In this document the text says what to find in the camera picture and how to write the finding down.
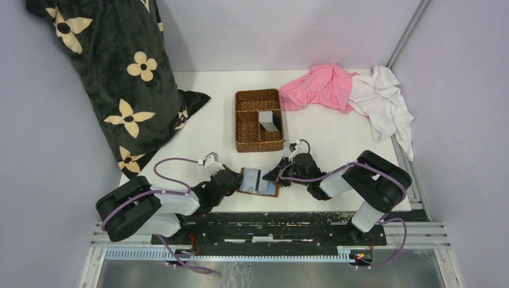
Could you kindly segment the brown leather card holder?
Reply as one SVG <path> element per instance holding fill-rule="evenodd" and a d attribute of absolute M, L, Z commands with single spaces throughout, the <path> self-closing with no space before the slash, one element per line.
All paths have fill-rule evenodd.
<path fill-rule="evenodd" d="M 252 196 L 278 197 L 279 187 L 263 179 L 269 170 L 245 168 L 241 169 L 242 181 L 237 192 Z"/>

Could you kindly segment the white credit card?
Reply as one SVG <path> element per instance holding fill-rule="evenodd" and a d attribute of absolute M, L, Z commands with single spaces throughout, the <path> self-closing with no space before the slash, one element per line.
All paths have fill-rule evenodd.
<path fill-rule="evenodd" d="M 242 170 L 242 182 L 240 185 L 240 192 L 244 193 L 257 193 L 257 183 L 259 177 L 259 169 L 244 168 Z"/>

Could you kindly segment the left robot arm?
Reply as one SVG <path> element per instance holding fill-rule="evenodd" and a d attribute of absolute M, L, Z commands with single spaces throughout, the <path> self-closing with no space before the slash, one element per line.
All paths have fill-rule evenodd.
<path fill-rule="evenodd" d="M 192 187 L 190 193 L 155 188 L 144 176 L 136 176 L 103 196 L 95 204 L 101 230 L 110 241 L 119 242 L 137 233 L 160 234 L 182 244 L 189 229 L 181 223 L 184 216 L 209 213 L 233 195 L 242 184 L 243 174 L 227 166 Z"/>

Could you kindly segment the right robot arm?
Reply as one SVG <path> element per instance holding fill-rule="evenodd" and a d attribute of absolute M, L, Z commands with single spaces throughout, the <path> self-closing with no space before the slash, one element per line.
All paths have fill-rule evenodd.
<path fill-rule="evenodd" d="M 371 229 L 406 198 L 412 185 L 405 170 L 369 150 L 331 172 L 322 171 L 311 153 L 300 152 L 283 157 L 262 178 L 283 187 L 304 185 L 315 199 L 323 201 L 354 190 L 363 199 L 346 229 L 348 240 L 355 245 L 370 238 Z"/>

